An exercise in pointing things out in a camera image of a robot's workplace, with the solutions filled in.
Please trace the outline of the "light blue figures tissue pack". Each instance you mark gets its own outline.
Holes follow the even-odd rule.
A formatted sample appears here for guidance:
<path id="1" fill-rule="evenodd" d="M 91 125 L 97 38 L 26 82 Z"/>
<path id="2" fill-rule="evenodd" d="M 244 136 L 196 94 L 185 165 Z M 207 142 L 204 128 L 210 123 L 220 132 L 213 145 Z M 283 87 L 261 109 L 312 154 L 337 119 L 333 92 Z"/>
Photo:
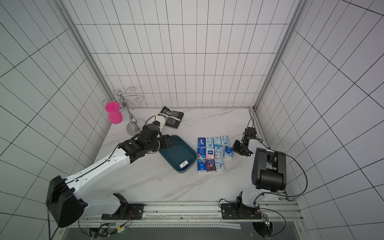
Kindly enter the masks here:
<path id="1" fill-rule="evenodd" d="M 215 159 L 221 159 L 224 157 L 223 147 L 215 146 Z"/>

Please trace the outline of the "light blue cartoon tissue pack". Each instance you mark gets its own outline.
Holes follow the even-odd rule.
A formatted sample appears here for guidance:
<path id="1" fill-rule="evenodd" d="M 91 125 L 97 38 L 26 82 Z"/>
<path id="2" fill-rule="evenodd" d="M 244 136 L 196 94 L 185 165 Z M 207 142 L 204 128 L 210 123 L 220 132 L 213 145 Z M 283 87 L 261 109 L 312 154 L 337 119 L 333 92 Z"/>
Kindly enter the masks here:
<path id="1" fill-rule="evenodd" d="M 214 140 L 215 147 L 222 146 L 221 137 L 214 137 L 213 140 Z"/>

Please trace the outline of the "light blue striped tissue pack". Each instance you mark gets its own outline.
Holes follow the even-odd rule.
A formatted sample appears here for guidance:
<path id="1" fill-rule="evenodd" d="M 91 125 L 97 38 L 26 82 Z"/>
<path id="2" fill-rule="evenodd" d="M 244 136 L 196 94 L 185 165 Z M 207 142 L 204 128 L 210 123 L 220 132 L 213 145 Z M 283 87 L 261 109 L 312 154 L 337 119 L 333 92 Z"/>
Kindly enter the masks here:
<path id="1" fill-rule="evenodd" d="M 215 159 L 216 171 L 225 171 L 223 159 Z"/>

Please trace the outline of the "pink white Tempo tissue pack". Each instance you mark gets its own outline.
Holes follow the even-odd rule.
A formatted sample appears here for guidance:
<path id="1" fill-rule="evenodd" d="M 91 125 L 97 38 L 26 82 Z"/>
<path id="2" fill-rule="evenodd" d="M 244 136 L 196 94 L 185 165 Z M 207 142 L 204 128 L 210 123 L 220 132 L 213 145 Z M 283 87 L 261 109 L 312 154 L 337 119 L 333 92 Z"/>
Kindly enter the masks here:
<path id="1" fill-rule="evenodd" d="M 207 159 L 215 158 L 215 148 L 206 148 L 206 158 Z"/>

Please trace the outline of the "light blue Vinda tissue pack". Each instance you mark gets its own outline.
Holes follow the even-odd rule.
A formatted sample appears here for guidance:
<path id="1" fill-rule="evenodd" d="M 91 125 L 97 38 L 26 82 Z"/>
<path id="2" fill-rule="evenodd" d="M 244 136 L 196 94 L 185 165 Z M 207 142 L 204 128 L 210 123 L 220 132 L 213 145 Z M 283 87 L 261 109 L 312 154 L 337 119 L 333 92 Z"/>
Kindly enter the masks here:
<path id="1" fill-rule="evenodd" d="M 206 138 L 206 147 L 213 148 L 214 147 L 214 138 Z"/>

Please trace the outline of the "dark purple anime tissue pack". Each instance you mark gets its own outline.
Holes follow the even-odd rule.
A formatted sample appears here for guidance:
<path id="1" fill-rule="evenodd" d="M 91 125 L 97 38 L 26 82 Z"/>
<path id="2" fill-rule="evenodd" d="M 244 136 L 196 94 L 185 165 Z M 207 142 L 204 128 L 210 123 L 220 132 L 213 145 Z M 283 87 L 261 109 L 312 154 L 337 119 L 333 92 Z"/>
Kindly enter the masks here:
<path id="1" fill-rule="evenodd" d="M 214 159 L 206 159 L 206 170 L 208 173 L 216 171 L 216 164 Z"/>

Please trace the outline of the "blue orange Vinda tissue pack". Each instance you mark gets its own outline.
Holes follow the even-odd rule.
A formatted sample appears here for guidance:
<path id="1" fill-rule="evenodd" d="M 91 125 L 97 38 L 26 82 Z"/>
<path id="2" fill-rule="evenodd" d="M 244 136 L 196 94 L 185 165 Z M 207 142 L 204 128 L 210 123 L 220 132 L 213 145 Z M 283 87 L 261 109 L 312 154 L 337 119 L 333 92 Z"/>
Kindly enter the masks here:
<path id="1" fill-rule="evenodd" d="M 198 159 L 206 159 L 206 152 L 207 152 L 206 148 L 198 147 L 198 152 L 197 152 Z"/>

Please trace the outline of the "dark blue Tempo tissue pack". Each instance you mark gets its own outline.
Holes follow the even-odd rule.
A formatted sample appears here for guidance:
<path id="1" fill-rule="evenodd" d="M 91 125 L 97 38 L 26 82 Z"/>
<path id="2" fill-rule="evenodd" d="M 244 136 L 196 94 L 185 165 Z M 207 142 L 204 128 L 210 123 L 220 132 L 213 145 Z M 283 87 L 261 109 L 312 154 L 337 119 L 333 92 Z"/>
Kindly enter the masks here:
<path id="1" fill-rule="evenodd" d="M 198 138 L 198 147 L 205 148 L 206 146 L 206 138 Z"/>

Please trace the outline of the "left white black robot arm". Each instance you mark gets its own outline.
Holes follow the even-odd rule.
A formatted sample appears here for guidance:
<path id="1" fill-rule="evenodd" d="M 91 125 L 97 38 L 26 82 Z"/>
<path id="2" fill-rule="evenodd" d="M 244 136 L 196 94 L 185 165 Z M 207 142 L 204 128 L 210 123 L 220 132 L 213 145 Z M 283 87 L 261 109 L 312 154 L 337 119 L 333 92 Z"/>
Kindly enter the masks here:
<path id="1" fill-rule="evenodd" d="M 159 126 L 148 124 L 140 133 L 119 143 L 112 153 L 86 169 L 67 178 L 53 178 L 46 199 L 48 216 L 55 220 L 59 228 L 68 227 L 86 216 L 102 214 L 126 218 L 129 203 L 121 194 L 114 193 L 112 197 L 93 200 L 89 197 L 92 188 L 146 154 L 170 148 L 174 141 L 170 135 L 163 135 Z"/>

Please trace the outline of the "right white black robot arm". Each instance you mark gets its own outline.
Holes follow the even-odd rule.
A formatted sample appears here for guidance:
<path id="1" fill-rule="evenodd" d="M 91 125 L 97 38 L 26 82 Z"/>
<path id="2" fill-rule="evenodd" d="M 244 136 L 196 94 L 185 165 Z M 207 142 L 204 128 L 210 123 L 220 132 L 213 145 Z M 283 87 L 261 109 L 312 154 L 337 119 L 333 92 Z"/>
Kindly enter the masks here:
<path id="1" fill-rule="evenodd" d="M 251 171 L 252 185 L 240 192 L 232 203 L 219 204 L 224 220 L 262 220 L 259 203 L 267 195 L 283 191 L 287 184 L 287 155 L 272 150 L 263 140 L 257 137 L 254 127 L 247 127 L 242 140 L 236 140 L 234 152 L 245 157 L 253 157 Z"/>

